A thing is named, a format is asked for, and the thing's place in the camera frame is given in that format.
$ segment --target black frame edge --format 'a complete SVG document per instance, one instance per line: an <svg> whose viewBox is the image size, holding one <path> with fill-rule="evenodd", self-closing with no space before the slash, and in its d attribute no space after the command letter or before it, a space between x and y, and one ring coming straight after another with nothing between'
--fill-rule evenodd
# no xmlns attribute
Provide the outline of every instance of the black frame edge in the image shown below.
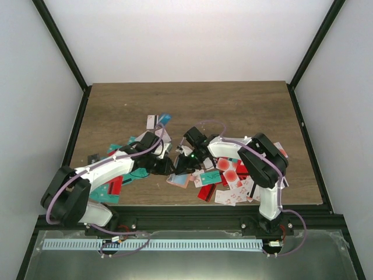
<svg viewBox="0 0 373 280"><path fill-rule="evenodd" d="M70 165L72 155L74 153L75 144L78 140L80 126L82 125L84 113L88 104L89 95L91 94L92 86L89 86L85 92L83 92L82 101L80 101L78 113L75 118L74 125L72 127L71 135L69 138L68 146L66 148L65 156L62 161L62 165Z"/></svg>
<svg viewBox="0 0 373 280"><path fill-rule="evenodd" d="M297 120L298 120L298 123L299 123L299 127L301 129L301 132L302 132L302 136L303 136L305 146L307 148L309 160L311 161L312 169L314 170L316 182L317 182L317 185L318 185L319 190L320 190L320 195L322 197L322 201L323 201L324 204L326 204L328 206L329 211L331 213L333 213L332 202L330 201L328 191L327 191L326 186L325 186L325 182L324 182L324 180L322 178L322 175L321 175L321 170L320 170L320 167L319 167L319 163L317 161L315 151L312 147L311 139L309 138L307 127L305 125L305 122L304 122L304 119L303 119L303 116L302 116L302 112L301 112L301 109L300 109L299 104L298 104L297 96L295 95L295 91L294 91L294 89L291 85L287 84L287 89L288 89L288 92L289 92L289 95L290 95L291 102L292 102L293 107L294 107L295 114L297 116Z"/></svg>
<svg viewBox="0 0 373 280"><path fill-rule="evenodd" d="M205 227L205 230L209 229L210 224L206 223L206 217L213 218L215 221L212 222L213 225L218 223L218 227L225 227L227 230L240 230L240 223L238 223L238 219L241 215L257 215L259 205L243 205L236 208L230 207L223 207L223 206L197 206L198 209L193 211L192 218L195 222L201 224L201 226ZM364 275L364 271L361 267L360 261L358 259L357 253L355 251L355 247L353 241L350 237L349 230L346 225L346 221L344 220L343 215L339 214L325 214L324 211L316 210L315 208L310 208L311 205L293 205L289 207L290 209L295 209L300 212L304 219L307 221L308 229L318 229L318 230L341 230L343 234L343 238L349 244L349 255L353 263L353 267L357 274L358 279L365 280L366 277ZM116 210L120 210L119 212L122 215L128 216L129 219L135 218L138 221L144 220L152 220L155 216L160 215L160 220L156 223L156 226L150 224L148 229L153 230L172 230L175 229L175 222L180 223L180 226L185 222L185 219L188 217L185 216L185 211L189 212L188 207L186 206L116 206ZM232 222L226 224L225 219L221 219L221 213L225 213L226 218L231 219ZM294 229L302 229L301 222L294 218L292 219ZM137 230L148 230L147 226L144 222L138 223ZM32 252L34 249L34 245L37 240L37 236L40 230L86 230L85 226L77 225L71 228L66 228L61 225L48 225L45 221L45 215L40 215L37 219L36 226L34 232L31 236L31 240L27 251L24 255L24 259L22 261L22 265L20 267L19 273L17 275L17 280L23 280L26 276L26 272L29 266L29 262L32 256Z"/></svg>
<svg viewBox="0 0 373 280"><path fill-rule="evenodd" d="M290 82L290 85L292 88L296 88L299 81L301 80L304 72L306 71L307 67L309 66L309 63L313 59L314 55L316 54L318 48L321 45L321 42L323 41L325 35L328 33L330 27L332 26L334 20L336 19L339 11L341 10L344 2L346 0L334 0L332 5L330 6L324 20L322 21L319 30L317 31L311 45L309 46L306 54L304 55L304 58L302 62L300 63L297 71L294 74L293 79Z"/></svg>
<svg viewBox="0 0 373 280"><path fill-rule="evenodd" d="M61 33L58 30L56 23L53 20L47 6L45 5L43 0L32 0L36 9L38 10L41 18L43 19L46 27L48 28L49 32L51 33L54 41L56 42L59 50L61 51L62 55L64 56L67 64L69 65L73 75L75 76L76 81L78 82L79 86L82 88L83 91L86 91L88 86L87 83L80 72L74 57L72 56L68 46L64 38L62 37Z"/></svg>
<svg viewBox="0 0 373 280"><path fill-rule="evenodd" d="M357 275L357 279L366 280L363 268L361 266L359 257L356 253L354 243L352 241L352 238L350 236L350 232L349 232L347 227L345 228L345 230L342 230L342 234L343 234L343 238L348 243L347 248L349 250L350 258L353 260L352 265L354 266L354 269L355 269L355 272L356 272L356 275Z"/></svg>

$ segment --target white card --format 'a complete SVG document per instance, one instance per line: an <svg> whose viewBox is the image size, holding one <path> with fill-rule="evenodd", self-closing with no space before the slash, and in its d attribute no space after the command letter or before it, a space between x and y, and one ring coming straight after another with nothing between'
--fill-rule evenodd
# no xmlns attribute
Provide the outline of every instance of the white card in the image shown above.
<svg viewBox="0 0 373 280"><path fill-rule="evenodd" d="M256 201L260 201L261 200L261 195L259 193L260 186L256 185L250 176L247 177L246 180L248 180L248 186L249 186L248 192L246 193L247 200L255 199Z"/></svg>
<svg viewBox="0 0 373 280"><path fill-rule="evenodd" d="M240 181L240 178L238 178L238 175L234 170L223 172L223 176L228 183L229 189L233 190L242 186L242 182Z"/></svg>
<svg viewBox="0 0 373 280"><path fill-rule="evenodd" d="M209 158L207 158L207 159L205 159L204 161L203 161L203 165L205 166L205 169L206 170L211 170L211 169L214 169L215 167L214 167L214 164L212 163L212 161L209 159Z"/></svg>
<svg viewBox="0 0 373 280"><path fill-rule="evenodd" d="M221 171L235 170L236 167L237 165L234 166L233 162L231 162L230 160L222 159L222 158L220 158L217 161L217 165L216 165L216 168Z"/></svg>
<svg viewBox="0 0 373 280"><path fill-rule="evenodd" d="M252 185L254 184L254 181L251 180L250 176L247 177L245 180L242 180L242 187L244 188L245 190L245 194L246 194L246 200L248 202L252 202L253 199L249 197L250 195L250 191L251 191L251 188L252 188Z"/></svg>
<svg viewBox="0 0 373 280"><path fill-rule="evenodd" d="M157 123L158 123L158 115L148 115L147 120L146 120L146 129L153 130L154 127L156 127Z"/></svg>
<svg viewBox="0 0 373 280"><path fill-rule="evenodd" d="M156 132L154 134L157 135L158 137L161 137L161 133L162 133L162 128L156 130ZM169 136L169 134L167 133L166 130L164 130L162 140L163 140L164 143L170 143L171 142L171 137Z"/></svg>
<svg viewBox="0 0 373 280"><path fill-rule="evenodd" d="M202 184L202 180L200 178L200 175L204 173L204 171L201 169L201 170L196 170L194 171L194 173L192 173L192 176L194 177L194 185L196 186L196 188L201 188L203 187L203 184Z"/></svg>
<svg viewBox="0 0 373 280"><path fill-rule="evenodd" d="M230 193L231 199L235 202L245 202L246 199L246 189L242 186L239 188L235 188L234 190L228 191Z"/></svg>
<svg viewBox="0 0 373 280"><path fill-rule="evenodd" d="M285 152L284 148L282 148L280 142L274 143L274 146L285 156L285 158L288 158L289 156Z"/></svg>
<svg viewBox="0 0 373 280"><path fill-rule="evenodd" d="M235 202L232 201L230 194L227 193L228 191L219 191L217 190L215 193L215 202L224 204L224 205L231 205L235 206Z"/></svg>

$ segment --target card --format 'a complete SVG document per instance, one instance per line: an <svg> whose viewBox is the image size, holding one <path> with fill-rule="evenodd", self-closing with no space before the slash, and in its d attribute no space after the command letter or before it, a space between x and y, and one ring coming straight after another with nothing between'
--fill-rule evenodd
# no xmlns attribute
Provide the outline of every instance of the card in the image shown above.
<svg viewBox="0 0 373 280"><path fill-rule="evenodd" d="M158 122L162 123L163 125L166 125L170 120L171 115L163 113L159 116Z"/></svg>
<svg viewBox="0 0 373 280"><path fill-rule="evenodd" d="M245 190L246 200L248 202L252 202L253 199L249 197L249 195L250 195L250 191L251 191L254 181L252 181L250 177L247 177L245 180L241 180L241 182L242 182L242 187Z"/></svg>
<svg viewBox="0 0 373 280"><path fill-rule="evenodd" d="M119 195L108 194L109 184L103 184L92 191L89 198L97 202L118 203Z"/></svg>
<svg viewBox="0 0 373 280"><path fill-rule="evenodd" d="M158 137L161 137L161 133L162 133L162 128L156 130L156 132L154 134L157 135ZM171 142L171 137L169 136L169 134L167 133L166 130L164 130L162 140L163 140L164 143L170 143Z"/></svg>
<svg viewBox="0 0 373 280"><path fill-rule="evenodd" d="M146 129L153 130L158 123L158 115L148 115L146 120Z"/></svg>
<svg viewBox="0 0 373 280"><path fill-rule="evenodd" d="M288 158L288 155L285 152L284 148L282 148L280 142L274 143L274 146L285 156L285 158Z"/></svg>
<svg viewBox="0 0 373 280"><path fill-rule="evenodd" d="M175 159L174 166L177 167L178 158ZM169 178L166 180L171 185L179 186L182 188L187 188L189 179L191 178L192 174L183 174L183 175L175 175L171 174Z"/></svg>
<svg viewBox="0 0 373 280"><path fill-rule="evenodd" d="M133 143L133 142L135 141L135 139L136 139L136 137L134 137L134 136L129 137L129 140L128 140L128 142L127 142L127 145Z"/></svg>
<svg viewBox="0 0 373 280"><path fill-rule="evenodd" d="M211 170L215 168L213 162L209 158L203 161L203 165L205 166L205 170Z"/></svg>
<svg viewBox="0 0 373 280"><path fill-rule="evenodd" d="M223 172L223 176L227 180L228 186L231 190L242 186L242 182L234 170Z"/></svg>
<svg viewBox="0 0 373 280"><path fill-rule="evenodd" d="M234 190L226 191L226 192L229 192L231 199L235 203L245 202L247 200L246 199L247 190L243 186L239 188L235 188Z"/></svg>
<svg viewBox="0 0 373 280"><path fill-rule="evenodd" d="M199 191L197 197L206 201L206 202L210 202L211 197L212 197L215 189L216 189L215 184L204 185L202 188L200 188L200 191Z"/></svg>
<svg viewBox="0 0 373 280"><path fill-rule="evenodd" d="M221 182L219 171L211 171L211 172L202 173L200 175L200 178L202 180L203 186Z"/></svg>
<svg viewBox="0 0 373 280"><path fill-rule="evenodd" d="M196 186L196 188L201 188L203 187L204 185L202 184L202 179L200 178L200 175L202 173L204 173L205 171L203 170L196 170L194 171L194 173L192 174L192 177L193 177L193 182L194 182L194 185Z"/></svg>
<svg viewBox="0 0 373 280"><path fill-rule="evenodd" d="M231 161L229 161L227 159L223 159L221 157L217 161L216 168L220 169L221 171L235 170L235 168L237 167L237 165L234 166L234 164L237 164L237 163L233 163L233 162L231 162Z"/></svg>
<svg viewBox="0 0 373 280"><path fill-rule="evenodd" d="M114 152L115 150L121 148L122 145L117 145L117 144L110 144L110 147L107 149L106 153L111 153Z"/></svg>
<svg viewBox="0 0 373 280"><path fill-rule="evenodd" d="M215 194L215 202L219 204L235 206L235 202L232 200L230 194L227 192L228 191L217 190Z"/></svg>
<svg viewBox="0 0 373 280"><path fill-rule="evenodd" d="M256 201L261 200L261 195L259 193L259 186L254 183L254 181L251 179L251 177L248 177L246 179L248 181L248 192L246 193L247 199L254 199Z"/></svg>

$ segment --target teal card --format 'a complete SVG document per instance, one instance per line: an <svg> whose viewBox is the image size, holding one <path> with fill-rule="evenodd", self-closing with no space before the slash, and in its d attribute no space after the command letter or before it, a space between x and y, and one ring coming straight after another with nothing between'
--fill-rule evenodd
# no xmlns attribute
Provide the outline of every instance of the teal card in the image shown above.
<svg viewBox="0 0 373 280"><path fill-rule="evenodd" d="M133 143L133 142L135 141L135 139L136 139L136 137L131 136L131 137L129 138L128 142L127 142L127 145Z"/></svg>
<svg viewBox="0 0 373 280"><path fill-rule="evenodd" d="M89 198L97 202L118 203L119 195L107 194L109 184L103 184L90 193Z"/></svg>
<svg viewBox="0 0 373 280"><path fill-rule="evenodd" d="M211 171L211 172L202 173L200 175L200 179L202 180L202 184L204 186L221 182L219 171Z"/></svg>
<svg viewBox="0 0 373 280"><path fill-rule="evenodd" d="M111 153L112 151L119 149L123 147L122 145L117 145L117 144L110 144L110 147L108 148L106 153Z"/></svg>

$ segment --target red card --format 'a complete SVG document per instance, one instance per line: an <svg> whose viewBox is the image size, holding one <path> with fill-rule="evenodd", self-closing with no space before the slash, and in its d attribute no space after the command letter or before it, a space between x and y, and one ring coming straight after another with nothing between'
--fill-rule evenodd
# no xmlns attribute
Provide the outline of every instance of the red card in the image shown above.
<svg viewBox="0 0 373 280"><path fill-rule="evenodd" d="M112 156L113 154L115 154L117 152L117 150L112 150L110 153L108 153L107 155L108 156Z"/></svg>
<svg viewBox="0 0 373 280"><path fill-rule="evenodd" d="M204 185L202 188L200 188L198 198L210 202L210 199L215 191L216 185L210 184L210 185Z"/></svg>
<svg viewBox="0 0 373 280"><path fill-rule="evenodd" d="M109 184L109 189L107 194L120 195L122 189L123 176L118 176L114 179L111 179L107 184Z"/></svg>
<svg viewBox="0 0 373 280"><path fill-rule="evenodd" d="M246 169L246 167L244 165L237 165L236 169L235 169L236 173L249 173L249 171Z"/></svg>
<svg viewBox="0 0 373 280"><path fill-rule="evenodd" d="M224 175L222 173L220 173L220 178L221 178L221 183L223 184L223 186L228 186L228 182L226 180L226 178L224 177Z"/></svg>

